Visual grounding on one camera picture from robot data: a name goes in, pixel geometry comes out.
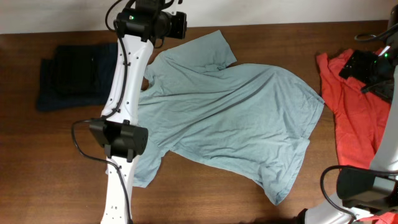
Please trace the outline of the light blue t-shirt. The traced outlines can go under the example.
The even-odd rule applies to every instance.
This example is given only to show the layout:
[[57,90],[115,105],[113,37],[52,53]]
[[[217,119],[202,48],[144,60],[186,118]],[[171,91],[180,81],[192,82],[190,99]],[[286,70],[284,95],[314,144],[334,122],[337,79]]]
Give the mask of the light blue t-shirt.
[[289,194],[322,98],[292,72],[237,64],[220,31],[156,56],[138,120],[149,131],[134,174],[147,187],[169,151],[253,180],[274,204]]

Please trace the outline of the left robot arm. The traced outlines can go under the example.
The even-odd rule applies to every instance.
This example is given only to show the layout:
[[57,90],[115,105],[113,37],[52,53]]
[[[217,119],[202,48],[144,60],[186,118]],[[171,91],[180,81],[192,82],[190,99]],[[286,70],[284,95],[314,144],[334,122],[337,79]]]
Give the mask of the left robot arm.
[[102,223],[132,223],[134,171],[148,140],[148,130],[138,125],[144,72],[158,40],[185,37],[187,15],[177,11],[182,2],[128,1],[113,21],[118,38],[113,82],[100,118],[89,122],[107,165]]

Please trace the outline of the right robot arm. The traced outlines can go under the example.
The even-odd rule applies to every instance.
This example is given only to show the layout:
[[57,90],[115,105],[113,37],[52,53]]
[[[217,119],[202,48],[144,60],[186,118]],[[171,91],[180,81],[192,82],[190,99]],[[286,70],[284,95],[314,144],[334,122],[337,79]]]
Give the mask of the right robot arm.
[[355,40],[384,48],[317,57],[322,98],[335,119],[338,178],[336,192],[294,223],[397,222],[397,9],[386,31]]

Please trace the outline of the red t-shirt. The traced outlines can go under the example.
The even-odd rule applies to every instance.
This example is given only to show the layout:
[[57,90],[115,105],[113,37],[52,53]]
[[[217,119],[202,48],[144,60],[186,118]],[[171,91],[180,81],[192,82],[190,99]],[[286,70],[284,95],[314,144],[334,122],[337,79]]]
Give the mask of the red t-shirt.
[[322,98],[335,119],[336,153],[340,165],[368,168],[381,144],[391,105],[373,93],[362,93],[364,83],[339,76],[354,53],[344,50],[335,58],[316,56]]

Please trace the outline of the folded dark navy garment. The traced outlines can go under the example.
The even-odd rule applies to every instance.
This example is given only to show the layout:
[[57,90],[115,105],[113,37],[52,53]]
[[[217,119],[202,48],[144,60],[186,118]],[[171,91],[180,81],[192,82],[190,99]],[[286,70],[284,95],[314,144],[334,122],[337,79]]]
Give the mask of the folded dark navy garment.
[[113,82],[117,43],[59,45],[40,64],[38,111],[104,105]]

